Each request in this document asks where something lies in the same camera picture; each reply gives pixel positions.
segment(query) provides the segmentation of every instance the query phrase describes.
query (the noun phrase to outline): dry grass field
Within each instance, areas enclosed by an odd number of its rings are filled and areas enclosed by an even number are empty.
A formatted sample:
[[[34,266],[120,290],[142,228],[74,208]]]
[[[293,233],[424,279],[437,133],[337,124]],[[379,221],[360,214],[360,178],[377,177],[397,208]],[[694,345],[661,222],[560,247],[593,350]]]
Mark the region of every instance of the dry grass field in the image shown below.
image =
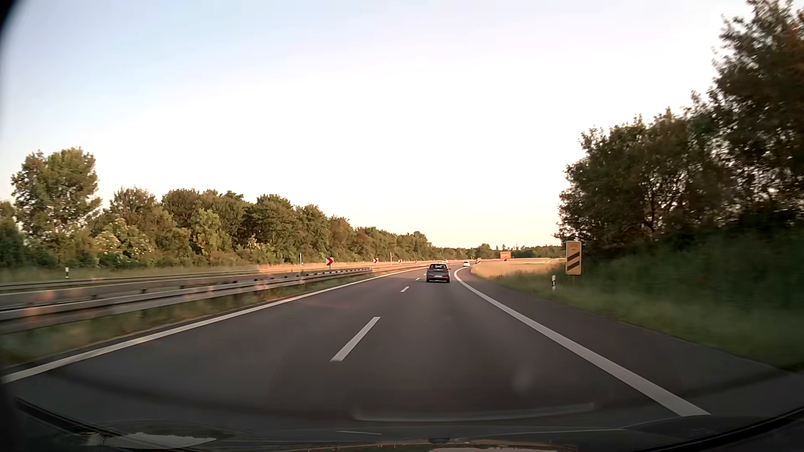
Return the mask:
[[[511,273],[545,273],[564,265],[564,258],[534,257],[508,261],[480,261],[472,266],[472,273],[481,277],[497,277]]]

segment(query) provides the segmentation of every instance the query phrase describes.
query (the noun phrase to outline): distant car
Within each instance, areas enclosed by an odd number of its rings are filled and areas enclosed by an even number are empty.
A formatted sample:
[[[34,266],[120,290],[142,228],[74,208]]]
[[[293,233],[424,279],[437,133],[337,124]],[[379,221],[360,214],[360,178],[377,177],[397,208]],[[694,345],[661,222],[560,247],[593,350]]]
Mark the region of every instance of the distant car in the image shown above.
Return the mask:
[[[425,281],[447,281],[449,282],[449,267],[447,264],[430,264],[427,268],[427,275]]]

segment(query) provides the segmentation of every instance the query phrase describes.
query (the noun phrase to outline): black striped sign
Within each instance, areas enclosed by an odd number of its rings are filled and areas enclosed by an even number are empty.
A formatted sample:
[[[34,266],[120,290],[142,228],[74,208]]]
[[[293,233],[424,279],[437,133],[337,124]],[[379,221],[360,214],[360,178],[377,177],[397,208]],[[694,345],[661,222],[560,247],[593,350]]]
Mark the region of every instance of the black striped sign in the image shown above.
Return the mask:
[[[567,240],[567,274],[580,274],[580,242]]]

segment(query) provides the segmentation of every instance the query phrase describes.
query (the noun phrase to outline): road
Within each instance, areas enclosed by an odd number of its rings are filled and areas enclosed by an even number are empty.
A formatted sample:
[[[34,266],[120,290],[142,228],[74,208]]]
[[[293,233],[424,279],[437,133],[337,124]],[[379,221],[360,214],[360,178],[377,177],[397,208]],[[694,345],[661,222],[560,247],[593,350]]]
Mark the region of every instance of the road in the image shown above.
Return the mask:
[[[804,377],[453,265],[327,290],[10,383],[82,421],[248,432],[481,422],[617,428],[804,405]]]

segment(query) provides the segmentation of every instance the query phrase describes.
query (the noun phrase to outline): car rear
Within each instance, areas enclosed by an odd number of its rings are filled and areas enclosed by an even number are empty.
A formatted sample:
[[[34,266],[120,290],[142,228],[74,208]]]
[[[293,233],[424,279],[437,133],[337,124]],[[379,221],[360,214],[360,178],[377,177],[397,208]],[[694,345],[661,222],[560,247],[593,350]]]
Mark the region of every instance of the car rear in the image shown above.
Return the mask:
[[[431,281],[446,281],[449,282],[449,267],[447,264],[430,264],[427,268],[427,274],[425,275],[425,280],[427,282]]]

